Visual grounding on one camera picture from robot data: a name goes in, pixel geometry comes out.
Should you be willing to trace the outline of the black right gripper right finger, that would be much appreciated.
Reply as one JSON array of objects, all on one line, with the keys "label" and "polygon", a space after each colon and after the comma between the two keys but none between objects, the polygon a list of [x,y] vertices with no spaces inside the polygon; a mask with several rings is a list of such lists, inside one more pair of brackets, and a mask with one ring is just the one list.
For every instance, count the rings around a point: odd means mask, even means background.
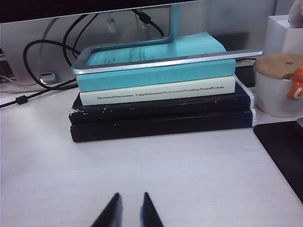
[{"label": "black right gripper right finger", "polygon": [[143,205],[140,210],[141,227],[164,227],[156,208],[147,192],[144,193]]}]

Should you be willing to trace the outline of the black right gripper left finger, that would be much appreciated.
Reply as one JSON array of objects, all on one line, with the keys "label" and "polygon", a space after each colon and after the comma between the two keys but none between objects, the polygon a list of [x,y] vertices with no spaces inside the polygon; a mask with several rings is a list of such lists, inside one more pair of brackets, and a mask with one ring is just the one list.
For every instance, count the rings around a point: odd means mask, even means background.
[{"label": "black right gripper left finger", "polygon": [[122,226],[122,197],[117,192],[102,210],[91,227],[121,227]]}]

